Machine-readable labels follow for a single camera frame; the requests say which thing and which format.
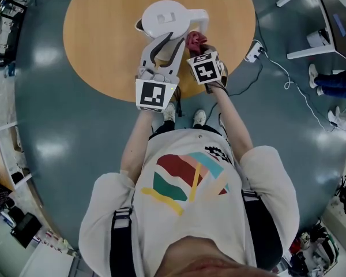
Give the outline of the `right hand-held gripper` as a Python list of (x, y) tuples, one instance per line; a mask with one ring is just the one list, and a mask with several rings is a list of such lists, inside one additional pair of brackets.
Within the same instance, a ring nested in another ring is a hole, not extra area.
[(189, 50), (190, 58), (187, 63), (191, 69), (191, 75), (198, 85), (204, 85), (206, 90), (211, 86), (227, 87), (228, 69), (219, 58), (219, 53), (213, 46), (203, 46), (203, 52), (199, 54)]

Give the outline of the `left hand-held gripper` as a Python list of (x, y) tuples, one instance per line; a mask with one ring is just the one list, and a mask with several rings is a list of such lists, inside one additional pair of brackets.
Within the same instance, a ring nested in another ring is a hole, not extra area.
[(170, 41), (173, 32), (161, 35), (150, 42), (142, 51), (140, 67), (135, 80), (136, 106), (139, 110), (161, 113), (164, 111), (179, 84), (177, 76), (185, 50), (185, 39), (176, 45), (170, 60), (157, 70), (155, 58)]

